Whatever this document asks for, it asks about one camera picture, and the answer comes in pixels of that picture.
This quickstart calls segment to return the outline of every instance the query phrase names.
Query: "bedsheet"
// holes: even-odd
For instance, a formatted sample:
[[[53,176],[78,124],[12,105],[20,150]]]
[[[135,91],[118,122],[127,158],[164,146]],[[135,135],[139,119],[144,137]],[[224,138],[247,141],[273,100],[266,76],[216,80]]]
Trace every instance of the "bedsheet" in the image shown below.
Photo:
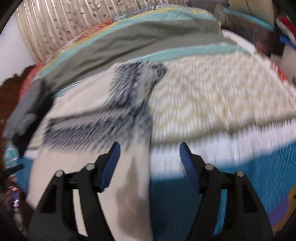
[[[295,96],[250,55],[199,54],[164,65],[167,73],[149,99],[152,145],[295,119]]]
[[[285,75],[253,44],[242,37],[223,30],[257,59],[262,68],[295,96],[294,88]],[[201,140],[188,142],[193,153],[201,155],[225,172],[243,170],[257,191],[276,234],[296,207],[296,133],[295,122],[270,125],[264,130],[256,126],[235,136],[219,132]],[[151,221],[155,240],[184,240],[189,232],[201,196],[191,187],[179,158],[179,143],[159,145],[151,150]],[[226,204],[226,193],[221,194],[221,206],[215,234],[221,232]]]
[[[202,20],[209,20],[208,18],[203,16]],[[155,51],[154,53],[147,54],[145,56],[136,56],[135,58],[129,57],[129,61],[138,61],[138,60],[151,60],[151,61],[166,61],[168,59],[176,59],[182,56],[190,56],[196,54],[208,54],[208,53],[230,53],[233,51],[252,54],[254,58],[258,58],[262,61],[262,67],[266,68],[275,78],[278,77],[278,73],[271,68],[271,63],[269,60],[262,57],[261,54],[255,51],[255,48],[252,44],[247,43],[245,40],[240,38],[239,36],[232,35],[229,32],[224,32],[224,36],[231,38],[231,41],[227,41],[223,39],[223,42],[219,43],[207,43],[205,45],[190,45],[190,46],[179,46],[171,49],[163,49],[160,51]],[[236,41],[238,44],[243,43],[243,47],[237,46],[233,44],[233,41]],[[64,60],[67,60],[63,53],[61,56],[58,56],[56,60],[46,66],[41,73],[45,73],[46,71],[51,72],[55,68],[50,67],[51,65],[57,62],[57,65],[63,63]],[[287,91],[291,91],[293,95],[293,88],[287,83],[283,83]],[[217,167],[221,167],[222,170],[233,172],[236,168],[241,168],[245,170],[247,175],[250,175],[251,181],[255,186],[258,192],[261,187],[272,183],[272,181],[278,180],[279,178],[271,178],[269,177],[268,182],[266,180],[262,180],[262,176],[264,176],[267,172],[270,172],[271,175],[276,175],[276,177],[284,177],[283,182],[278,182],[278,189],[271,190],[269,195],[274,194],[274,198],[270,204],[265,204],[266,210],[270,217],[274,217],[277,214],[277,207],[281,204],[290,205],[287,208],[287,212],[285,214],[281,214],[279,217],[277,215],[276,219],[273,219],[272,224],[274,227],[274,231],[278,230],[283,223],[284,219],[289,216],[289,211],[293,210],[293,202],[290,201],[288,197],[291,196],[293,185],[296,183],[296,180],[289,177],[294,174],[295,169],[293,166],[293,160],[295,158],[295,136],[294,132],[291,130],[294,129],[295,123],[291,123],[291,125],[287,125],[286,132],[282,132],[282,126],[280,128],[277,127],[274,131],[278,131],[278,133],[274,134],[272,131],[267,130],[265,134],[276,136],[276,138],[272,139],[270,143],[265,143],[265,140],[269,136],[260,136],[260,132],[253,131],[254,137],[249,137],[249,142],[253,143],[255,140],[258,142],[258,147],[255,148],[256,151],[253,150],[253,146],[251,148],[245,148],[244,142],[246,135],[245,133],[240,133],[238,140],[242,143],[242,150],[238,148],[239,141],[235,142],[237,145],[233,150],[237,150],[237,152],[224,152],[224,156],[221,159],[215,159],[210,154],[213,153],[213,146],[217,150],[227,150],[227,147],[233,147],[233,143],[230,141],[229,136],[222,136],[219,141],[215,141],[214,139],[210,139],[209,143],[212,145],[203,148],[204,153],[202,156],[207,156],[205,158],[206,161],[214,163]],[[200,143],[194,144],[195,146],[200,148]],[[192,217],[195,216],[195,210],[197,208],[197,203],[199,200],[199,196],[192,191],[190,184],[187,182],[187,179],[184,177],[182,166],[180,165],[180,161],[178,163],[178,158],[171,158],[170,162],[168,162],[167,157],[172,157],[174,155],[178,155],[176,152],[176,148],[178,146],[175,144],[172,150],[175,151],[167,151],[165,147],[161,146],[158,149],[152,149],[151,154],[151,165],[152,165],[152,180],[151,180],[151,192],[150,192],[150,200],[151,200],[151,215],[152,215],[152,227],[154,232],[154,240],[184,240],[182,237],[186,235],[188,228],[190,227],[190,223],[192,223]],[[192,150],[195,153],[200,152],[200,149]],[[220,157],[220,153],[216,152],[216,157]],[[175,190],[180,191],[180,193],[173,192],[172,186],[174,186]],[[218,225],[215,232],[219,232],[221,229],[221,224],[223,222],[223,208],[221,209],[218,217]]]

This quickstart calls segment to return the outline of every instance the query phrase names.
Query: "beige fabric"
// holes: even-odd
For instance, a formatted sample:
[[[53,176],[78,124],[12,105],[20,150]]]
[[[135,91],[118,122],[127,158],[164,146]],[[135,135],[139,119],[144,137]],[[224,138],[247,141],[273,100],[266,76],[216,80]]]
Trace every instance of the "beige fabric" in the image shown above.
[[[274,25],[272,0],[229,0],[229,8],[252,15]]]
[[[190,141],[296,116],[296,101],[251,56],[199,55],[167,61],[149,98],[152,144]]]
[[[151,89],[164,74],[165,68],[159,63],[115,64],[57,98],[44,118],[47,132],[30,172],[28,203],[38,205],[57,170],[79,171],[117,141],[121,155],[110,186],[99,194],[102,210],[115,240],[152,241],[152,123],[149,109],[143,106],[147,106]],[[78,230],[86,235],[77,192],[74,203]]]
[[[17,9],[22,35],[36,61],[84,30],[129,11],[184,0],[24,0]]]
[[[99,153],[68,154],[41,148],[30,172],[27,202],[36,207],[45,188],[58,169],[79,171],[94,163]],[[134,141],[132,148],[121,150],[110,186],[99,194],[102,209],[115,240],[152,241],[149,217],[149,146]],[[86,235],[79,196],[74,192],[78,231]]]

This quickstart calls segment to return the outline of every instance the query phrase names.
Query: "blue object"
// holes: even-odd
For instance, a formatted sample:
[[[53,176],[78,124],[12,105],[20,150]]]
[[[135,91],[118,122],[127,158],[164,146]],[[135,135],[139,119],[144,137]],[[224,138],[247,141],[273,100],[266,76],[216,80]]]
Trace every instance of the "blue object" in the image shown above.
[[[115,142],[111,147],[110,156],[106,161],[106,165],[102,171],[101,183],[100,183],[100,189],[102,191],[105,188],[109,187],[109,184],[111,182],[119,157],[120,157],[120,144],[118,142]]]
[[[15,176],[17,178],[17,185],[20,187],[24,194],[27,194],[28,192],[29,176],[33,162],[33,160],[26,157],[19,158],[16,160],[17,165],[24,165],[24,168],[22,170],[19,170],[15,173]]]
[[[191,185],[195,188],[197,192],[199,192],[200,186],[198,172],[192,162],[190,153],[187,152],[187,149],[183,143],[180,145],[180,157]]]
[[[286,37],[286,36],[280,36],[279,40],[280,40],[281,43],[288,44],[288,45],[290,45],[294,50],[296,50],[296,46],[294,46],[294,45],[291,43],[291,41],[290,41],[290,39],[289,39],[288,37]]]

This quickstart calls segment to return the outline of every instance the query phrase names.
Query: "teal fabric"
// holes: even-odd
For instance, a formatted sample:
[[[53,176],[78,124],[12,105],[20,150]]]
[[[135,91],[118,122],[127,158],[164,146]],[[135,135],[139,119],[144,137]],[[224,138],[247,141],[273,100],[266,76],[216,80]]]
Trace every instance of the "teal fabric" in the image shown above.
[[[24,165],[24,168],[22,170],[19,170],[15,173],[15,176],[17,178],[17,185],[20,187],[24,194],[27,194],[28,192],[29,176],[33,162],[33,160],[26,157],[19,158],[16,160],[16,165]]]
[[[288,195],[296,183],[296,142],[279,150],[252,159],[235,167],[218,167],[223,172],[243,170],[267,213],[271,213]],[[151,224],[155,241],[183,241],[194,220],[200,196],[185,178],[151,180]],[[176,187],[177,191],[167,189]],[[222,230],[226,207],[226,192],[221,194],[220,209],[215,234]]]
[[[232,15],[236,15],[238,17],[242,17],[244,19],[247,19],[247,20],[250,20],[251,22],[253,23],[256,23],[270,31],[273,31],[274,30],[274,27],[270,24],[270,23],[267,23],[263,20],[260,20],[254,16],[251,16],[251,15],[248,15],[248,14],[245,14],[245,13],[242,13],[242,12],[238,12],[238,11],[235,11],[235,10],[231,10],[231,9],[227,9],[227,8],[224,8],[224,12],[228,13],[228,14],[232,14]]]
[[[207,46],[192,46],[181,47],[175,49],[168,49],[157,53],[152,53],[140,58],[136,58],[130,61],[167,61],[177,58],[182,58],[190,55],[199,54],[217,54],[217,53],[230,53],[233,51],[242,52],[247,54],[246,50],[240,46],[224,44],[224,45],[207,45]]]
[[[119,29],[122,29],[127,26],[131,26],[138,23],[144,23],[148,21],[179,21],[179,20],[191,20],[191,19],[209,19],[215,20],[213,15],[205,12],[203,14],[192,13],[186,9],[174,9],[166,12],[149,12],[148,14],[135,18],[128,18],[120,21],[118,24],[113,27],[103,31],[101,34],[79,44],[78,46],[71,48],[61,54],[53,63],[51,63],[47,68],[41,70],[39,74],[34,79],[39,79],[45,77],[50,71],[54,70],[62,61],[66,60],[70,56],[77,53],[82,48],[91,45],[94,41],[112,33]]]

